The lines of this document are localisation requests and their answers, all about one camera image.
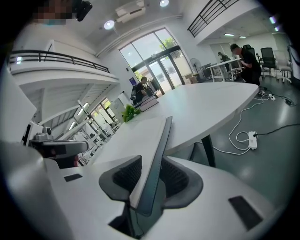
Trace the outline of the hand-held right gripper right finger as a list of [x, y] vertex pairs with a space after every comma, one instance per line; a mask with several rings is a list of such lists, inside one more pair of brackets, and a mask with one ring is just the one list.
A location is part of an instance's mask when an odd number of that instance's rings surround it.
[[279, 211], [234, 175], [176, 157], [164, 157], [166, 199], [147, 240], [259, 240]]

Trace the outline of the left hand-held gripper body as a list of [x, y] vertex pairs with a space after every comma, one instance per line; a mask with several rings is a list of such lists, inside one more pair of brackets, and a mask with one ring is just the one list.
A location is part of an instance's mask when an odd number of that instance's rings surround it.
[[78, 154], [85, 152], [86, 141], [55, 141], [51, 129], [31, 119], [37, 108], [4, 68], [4, 141], [19, 143], [57, 162], [60, 169], [78, 166]]

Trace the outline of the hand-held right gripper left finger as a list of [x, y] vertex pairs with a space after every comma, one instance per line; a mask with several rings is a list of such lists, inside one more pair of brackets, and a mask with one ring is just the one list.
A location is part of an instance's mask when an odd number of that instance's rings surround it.
[[57, 198], [76, 240], [133, 240], [130, 195], [142, 157], [57, 170]]

